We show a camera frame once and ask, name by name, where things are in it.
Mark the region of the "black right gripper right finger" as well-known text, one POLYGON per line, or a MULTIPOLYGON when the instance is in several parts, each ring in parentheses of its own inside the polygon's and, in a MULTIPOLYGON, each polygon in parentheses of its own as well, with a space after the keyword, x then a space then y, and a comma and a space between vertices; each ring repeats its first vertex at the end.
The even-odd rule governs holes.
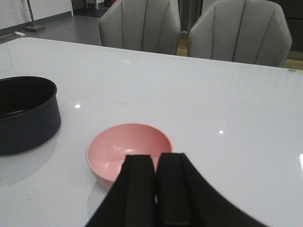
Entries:
POLYGON ((161 227, 262 227, 224 198, 184 153, 161 154, 156 173, 161 227))

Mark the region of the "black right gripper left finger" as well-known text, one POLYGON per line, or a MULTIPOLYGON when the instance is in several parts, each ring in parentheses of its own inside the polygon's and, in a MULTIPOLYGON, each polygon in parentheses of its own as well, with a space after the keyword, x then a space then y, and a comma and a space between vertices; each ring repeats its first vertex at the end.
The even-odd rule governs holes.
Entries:
POLYGON ((127 155, 87 227, 155 226, 155 172, 149 155, 127 155))

